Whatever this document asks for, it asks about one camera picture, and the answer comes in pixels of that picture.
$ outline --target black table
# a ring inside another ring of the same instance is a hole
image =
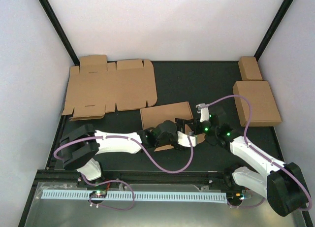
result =
[[[195,105],[233,94],[234,83],[241,80],[237,62],[153,62],[153,65],[158,97],[156,106],[188,101],[193,116],[196,116]],[[231,126],[243,133],[234,99],[219,104],[226,111]],[[133,110],[108,113],[103,119],[97,120],[71,122],[67,118],[63,134],[86,123],[106,132],[130,133],[142,130],[140,111]],[[283,159],[272,127],[249,128],[248,137],[271,156]],[[154,152],[153,158],[162,167],[177,170],[187,163],[189,155],[190,151],[171,149]],[[159,171],[144,153],[106,153],[97,155],[95,160],[101,163],[104,170]],[[193,161],[186,171],[223,171],[235,163],[247,165],[223,148],[203,142],[194,149]],[[60,161],[57,161],[55,169],[62,169]]]

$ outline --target black metal frame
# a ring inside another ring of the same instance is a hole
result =
[[[75,54],[65,32],[63,31],[63,28],[60,24],[60,22],[58,21],[50,3],[48,2],[48,0],[39,0],[40,4],[42,5],[43,9],[45,10],[49,20],[51,21],[52,25],[54,26],[56,33],[58,34],[59,38],[61,39],[64,47],[66,48],[67,52],[69,53],[69,56],[71,57],[74,65],[80,65],[79,59],[77,57],[77,55]],[[283,0],[274,20],[272,21],[268,31],[266,32],[261,44],[259,45],[256,53],[255,53],[255,57],[257,59],[257,61],[259,60],[259,58],[261,57],[263,51],[266,49],[266,46],[268,45],[271,37],[273,36],[273,34],[275,33],[277,27],[279,26],[282,18],[284,17],[285,13],[287,12],[287,10],[289,9],[290,5],[292,4],[293,0]],[[25,225],[27,216],[28,216],[28,212],[30,210],[31,204],[32,204],[32,200],[37,188],[37,184],[39,182],[72,182],[72,183],[78,183],[78,178],[79,178],[79,173],[78,172],[74,172],[74,171],[60,171],[60,170],[54,170],[54,166],[55,166],[55,160],[52,156],[53,151],[57,148],[58,144],[59,144],[59,140],[63,134],[63,130],[64,130],[64,126],[65,123],[67,121],[67,116],[61,116],[57,131],[56,131],[56,135],[52,144],[52,148],[47,160],[47,164],[46,164],[46,170],[38,170],[37,174],[35,176],[33,185],[31,187],[30,190],[30,194],[29,197],[27,199],[24,211],[22,213],[21,216],[21,220],[19,223],[19,227],[23,227]],[[280,160],[284,160],[283,156],[282,156],[282,152],[280,150],[280,146],[276,137],[276,133],[274,128],[271,128],[273,134],[274,134],[274,140],[276,142],[277,145],[277,149],[279,152],[279,159]],[[215,177],[210,177],[209,173],[206,172],[187,172],[187,173],[183,173],[182,175],[178,175],[176,176],[176,179],[174,180],[174,176],[172,176],[172,178],[169,178],[167,176],[169,176],[168,174],[164,174],[164,175],[160,175],[157,173],[152,173],[152,174],[145,174],[145,177],[151,176],[151,179],[148,180],[147,178],[144,177],[144,174],[138,174],[136,171],[135,172],[128,172],[128,174],[124,171],[106,171],[106,173],[110,174],[113,177],[117,177],[117,178],[121,178],[124,177],[124,180],[133,183],[133,181],[139,181],[142,179],[142,181],[145,183],[152,183],[153,181],[157,181],[157,180],[167,180],[167,182],[173,182],[173,183],[198,183],[201,185],[206,185],[209,183],[209,179],[211,178],[215,178]],[[313,223],[312,220],[310,218],[310,214],[308,211],[306,212],[302,212],[303,213],[303,217],[305,220],[305,223],[308,227],[312,227]]]

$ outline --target wall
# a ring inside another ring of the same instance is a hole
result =
[[[45,168],[72,62],[38,0],[0,5],[0,220],[15,227]]]
[[[78,56],[239,60],[283,0],[49,0]]]
[[[297,163],[315,197],[315,0],[294,0],[259,60],[283,123],[276,127],[286,162]],[[315,208],[310,211],[315,222]]]

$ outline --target cardboard box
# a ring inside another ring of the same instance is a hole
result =
[[[63,115],[70,120],[103,118],[105,113],[153,106],[157,102],[154,69],[149,60],[107,63],[106,55],[80,58],[70,68]]]
[[[163,123],[165,120],[171,120],[174,122],[175,118],[185,120],[190,120],[193,118],[189,103],[187,101],[169,105],[155,106],[151,108],[143,108],[140,110],[140,114],[142,120],[142,128],[144,130],[150,127],[156,127],[157,125]],[[190,128],[186,126],[186,134],[188,134],[188,132],[190,131]],[[201,143],[204,140],[204,134],[199,134],[197,136],[197,143]],[[173,149],[173,147],[171,145],[158,147],[155,149],[155,152],[168,149]]]
[[[238,62],[243,81],[261,81],[262,77],[255,57],[241,57]]]
[[[282,122],[275,99],[267,81],[241,81],[233,86],[235,95],[246,97],[252,105],[251,127],[275,126]],[[235,97],[235,104],[241,126],[245,126],[250,115],[243,99]]]

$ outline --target robotic arm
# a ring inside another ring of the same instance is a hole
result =
[[[246,143],[245,138],[226,123],[223,110],[215,108],[210,113],[204,106],[205,104],[196,106],[200,118],[175,119],[175,123],[164,121],[156,128],[128,134],[101,132],[94,130],[92,125],[84,125],[61,139],[61,145],[65,145],[91,137],[91,140],[75,143],[60,151],[63,167],[66,170],[77,170],[89,181],[95,181],[102,177],[102,169],[93,159],[95,155],[107,152],[135,154],[141,150],[139,144],[145,149],[155,149],[170,144],[175,149],[183,150],[191,145],[195,147],[197,145],[195,135],[205,133],[206,141],[214,137],[221,147],[239,156],[257,171],[239,167],[230,174],[231,180],[266,198],[279,215],[286,216],[308,202],[301,188],[278,167],[285,167],[306,187],[299,166],[294,163],[285,164],[251,144],[250,141]],[[188,135],[185,134],[185,125],[192,130]]]

